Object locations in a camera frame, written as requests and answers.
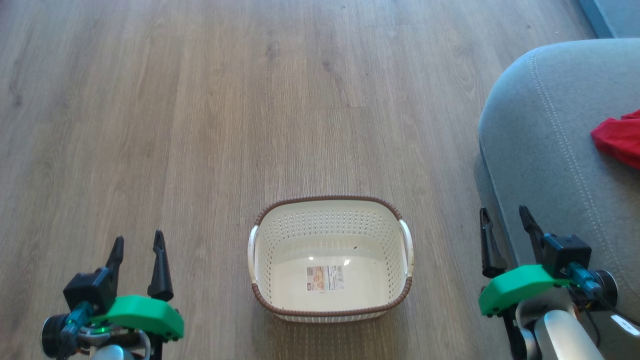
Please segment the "green plastic part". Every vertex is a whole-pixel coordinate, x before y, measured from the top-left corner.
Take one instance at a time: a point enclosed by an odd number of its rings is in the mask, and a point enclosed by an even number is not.
[[[166,340],[184,336],[184,320],[169,303],[140,295],[117,297],[106,314],[91,318],[94,325],[102,322],[153,332]]]
[[[554,279],[542,265],[523,265],[493,278],[478,299],[483,316],[497,315],[513,304],[547,291],[553,285],[569,285],[568,279]]]

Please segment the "brown braided rim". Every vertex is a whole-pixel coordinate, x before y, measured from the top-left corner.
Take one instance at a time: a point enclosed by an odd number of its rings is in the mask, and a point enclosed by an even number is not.
[[[278,202],[274,202],[273,204],[267,206],[260,214],[255,221],[255,225],[260,225],[264,215],[266,215],[273,208],[281,205],[294,204],[296,202],[303,201],[319,201],[319,200],[364,200],[364,201],[373,201],[378,204],[382,204],[386,206],[391,212],[396,216],[396,219],[402,220],[402,216],[400,212],[387,201],[373,196],[365,196],[365,195],[318,195],[318,196],[307,196],[307,197],[295,197],[292,199],[282,200]],[[371,313],[378,313],[381,311],[388,311],[398,306],[404,298],[409,294],[409,290],[411,289],[412,277],[407,277],[404,283],[404,288],[400,295],[393,300],[392,302],[374,307],[366,307],[364,309],[355,309],[355,310],[347,310],[347,311],[295,311],[295,310],[285,310],[279,309],[273,305],[271,305],[260,293],[260,289],[258,289],[258,284],[252,283],[251,288],[253,290],[253,294],[258,302],[264,306],[267,310],[276,313],[278,315],[284,316],[303,316],[303,317],[329,317],[329,316],[356,316],[356,315],[364,315]]]

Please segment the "laundry basket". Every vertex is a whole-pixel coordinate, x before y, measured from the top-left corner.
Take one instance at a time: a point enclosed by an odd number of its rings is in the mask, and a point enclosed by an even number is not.
[[[398,211],[374,197],[331,195],[277,202],[248,246],[256,299],[284,320],[374,318],[409,293],[413,243]]]

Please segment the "sofa stitching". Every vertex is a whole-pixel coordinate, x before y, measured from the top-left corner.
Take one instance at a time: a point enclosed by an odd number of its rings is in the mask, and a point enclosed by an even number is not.
[[[620,275],[623,278],[623,282],[625,284],[625,286],[630,290],[630,287],[628,286],[628,283],[626,282],[626,277],[624,274],[624,271],[622,270],[621,266],[620,266],[620,262],[618,261],[617,257],[615,254],[613,254],[610,249],[611,249],[611,243],[609,242],[609,239],[607,237],[606,231],[604,230],[604,226],[602,225],[602,221],[600,219],[600,215],[598,214],[597,209],[595,208],[595,204],[593,202],[593,198],[591,197],[591,193],[589,192],[586,183],[584,182],[584,177],[582,176],[582,172],[580,171],[580,167],[578,166],[577,161],[575,160],[575,155],[573,153],[573,149],[571,147],[571,145],[569,144],[567,138],[566,138],[566,134],[564,133],[564,130],[562,129],[562,125],[560,124],[560,120],[558,119],[556,110],[553,107],[553,104],[551,103],[551,99],[547,93],[547,90],[545,89],[544,84],[542,83],[542,78],[540,77],[540,71],[538,68],[538,51],[536,51],[531,58],[529,59],[529,67],[531,70],[531,76],[533,77],[533,81],[536,85],[536,88],[538,89],[538,94],[540,95],[540,98],[542,99],[542,102],[545,106],[545,109],[547,110],[547,114],[549,115],[549,119],[551,120],[552,126],[554,131],[556,132],[556,136],[558,137],[559,143],[563,148],[563,152],[565,155],[565,158],[567,159],[567,162],[569,163],[569,168],[571,169],[572,173],[573,173],[573,178],[575,179],[580,194],[582,195],[582,200],[584,201],[584,205],[587,208],[587,212],[589,213],[589,218],[591,219],[591,224],[593,225],[593,229],[596,233],[596,236],[598,238],[598,240],[600,241],[600,244],[602,245],[602,247],[605,250],[605,256],[607,257],[607,262],[609,263],[609,266],[613,267],[615,270],[617,270]],[[536,69],[536,75],[538,80],[536,81],[536,76],[534,75],[534,71],[533,71],[533,67],[535,67]],[[593,213],[596,215],[595,219],[593,217],[593,214],[591,213],[591,210],[593,209]]]

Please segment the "basket handle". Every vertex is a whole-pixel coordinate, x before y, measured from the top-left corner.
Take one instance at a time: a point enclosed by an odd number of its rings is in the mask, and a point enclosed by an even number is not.
[[[406,222],[404,222],[404,220],[399,220],[399,223],[404,236],[404,251],[406,254],[406,276],[411,277],[413,274],[413,240]]]
[[[249,275],[251,275],[251,282],[256,283],[255,280],[255,237],[258,235],[258,225],[254,226],[249,235],[249,246],[247,248],[247,261],[249,263]]]

